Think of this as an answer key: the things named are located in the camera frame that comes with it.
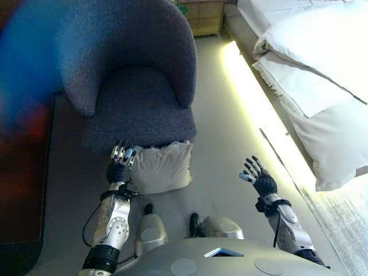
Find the gray carpet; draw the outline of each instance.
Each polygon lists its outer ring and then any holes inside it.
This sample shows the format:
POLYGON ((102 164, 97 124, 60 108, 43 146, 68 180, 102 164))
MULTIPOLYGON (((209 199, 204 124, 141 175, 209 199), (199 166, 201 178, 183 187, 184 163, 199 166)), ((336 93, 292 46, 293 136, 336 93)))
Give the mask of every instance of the gray carpet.
MULTIPOLYGON (((257 194, 242 182, 238 173, 245 157, 257 154, 275 176, 280 196, 288 198, 311 235, 320 256, 335 271, 344 268, 325 233, 262 135, 247 124, 221 61, 221 51, 229 41, 224 37, 196 39, 198 48, 197 95, 193 103, 198 134, 190 171, 190 186, 164 194, 142 195, 132 202, 129 224, 131 236, 121 259, 133 254, 133 239, 143 207, 153 202, 170 240, 184 238, 190 214, 223 215, 237 222, 244 237, 271 246, 273 232, 266 218, 255 210, 257 194)), ((63 98, 55 110, 45 222, 45 244, 37 265, 29 276, 75 275, 83 265, 88 248, 82 242, 82 227, 98 205, 99 195, 108 185, 105 170, 108 158, 91 154, 80 146, 82 119, 63 98)), ((87 231, 91 240, 93 223, 87 231)))

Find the robot forearm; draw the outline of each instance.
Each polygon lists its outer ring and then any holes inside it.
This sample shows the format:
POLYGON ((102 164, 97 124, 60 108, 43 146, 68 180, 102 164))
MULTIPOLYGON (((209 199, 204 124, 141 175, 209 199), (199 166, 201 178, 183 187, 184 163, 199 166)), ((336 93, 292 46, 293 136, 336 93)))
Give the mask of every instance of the robot forearm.
POLYGON ((106 176, 110 189, 100 197, 101 209, 93 245, 78 276, 109 276, 117 267, 120 249, 129 237, 130 200, 137 193, 127 189, 124 174, 131 168, 135 150, 115 146, 106 176))
POLYGON ((275 239, 281 250, 295 254, 319 265, 325 266, 318 257, 311 237, 302 228, 288 200, 277 194, 277 184, 257 157, 247 158, 244 170, 239 177, 250 182, 259 194, 256 208, 269 219, 275 232, 275 239))

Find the chair cushion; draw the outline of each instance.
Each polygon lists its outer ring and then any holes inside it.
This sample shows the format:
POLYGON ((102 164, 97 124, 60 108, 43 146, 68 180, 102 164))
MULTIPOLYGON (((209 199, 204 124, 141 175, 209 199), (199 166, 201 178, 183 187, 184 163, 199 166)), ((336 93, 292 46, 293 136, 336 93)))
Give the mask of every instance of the chair cushion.
POLYGON ((132 66, 112 72, 100 87, 82 144, 97 155, 108 155, 118 139, 162 147, 192 141, 195 135, 193 113, 179 105, 166 76, 152 67, 132 66))

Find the bed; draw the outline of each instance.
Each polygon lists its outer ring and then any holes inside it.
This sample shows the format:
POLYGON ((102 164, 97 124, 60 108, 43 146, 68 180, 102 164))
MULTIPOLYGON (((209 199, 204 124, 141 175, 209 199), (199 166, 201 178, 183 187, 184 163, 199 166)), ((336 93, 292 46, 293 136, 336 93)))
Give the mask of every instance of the bed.
POLYGON ((246 54, 255 58, 253 66, 279 98, 313 159, 317 191, 343 186, 368 165, 368 92, 365 70, 357 68, 368 62, 368 54, 354 56, 359 48, 351 46, 368 42, 362 29, 368 24, 367 5, 338 0, 237 3, 251 28, 244 28, 246 54), (251 32, 257 41, 249 39, 251 32))

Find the white duvet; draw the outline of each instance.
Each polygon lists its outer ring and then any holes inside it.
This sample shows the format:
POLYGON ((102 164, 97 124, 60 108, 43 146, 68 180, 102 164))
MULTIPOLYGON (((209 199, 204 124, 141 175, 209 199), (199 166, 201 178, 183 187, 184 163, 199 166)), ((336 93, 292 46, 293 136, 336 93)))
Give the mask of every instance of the white duvet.
POLYGON ((367 26, 368 2, 349 2, 279 21, 255 46, 255 68, 289 99, 317 190, 340 187, 368 163, 367 26))

